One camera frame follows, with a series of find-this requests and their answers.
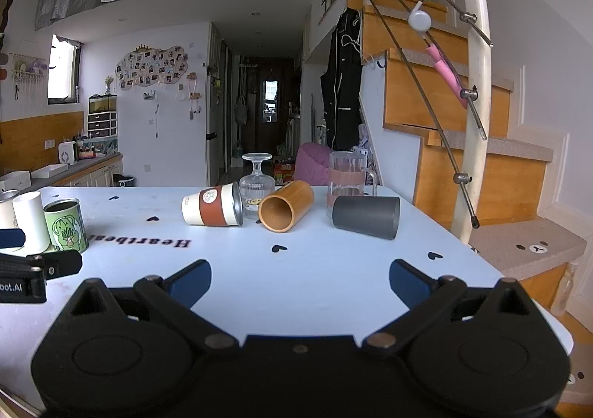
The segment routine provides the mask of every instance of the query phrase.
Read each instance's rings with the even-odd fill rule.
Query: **ceiling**
[[[208,21],[215,24],[233,53],[292,58],[301,45],[314,1],[120,0],[72,15],[47,29],[89,43],[150,28]]]

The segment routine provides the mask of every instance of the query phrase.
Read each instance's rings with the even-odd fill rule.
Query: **mug handle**
[[[377,173],[373,170],[370,169],[369,167],[365,167],[363,169],[365,172],[368,172],[371,174],[371,178],[372,178],[372,196],[376,197],[377,196],[377,182],[378,182],[378,178],[377,178]]]

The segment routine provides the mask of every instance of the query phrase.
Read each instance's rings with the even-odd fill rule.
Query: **upside-down glass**
[[[337,196],[364,196],[367,172],[372,177],[372,194],[377,195],[377,175],[367,168],[367,156],[357,152],[332,152],[325,213],[331,218]]]
[[[274,192],[274,177],[262,172],[262,162],[271,158],[271,154],[261,152],[243,155],[243,159],[253,162],[253,172],[239,181],[239,191],[241,192],[241,199],[243,201],[243,213],[247,219],[257,219],[259,203],[268,194]]]

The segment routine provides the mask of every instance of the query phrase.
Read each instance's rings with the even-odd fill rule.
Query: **photo collage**
[[[168,50],[143,49],[128,53],[116,65],[115,75],[120,90],[134,85],[148,87],[153,83],[176,83],[188,69],[188,55],[183,47]]]

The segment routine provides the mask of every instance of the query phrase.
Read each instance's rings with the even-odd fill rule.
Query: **bamboo cup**
[[[309,211],[313,200],[313,189],[309,184],[293,181],[267,195],[260,202],[257,213],[269,230],[286,232]]]

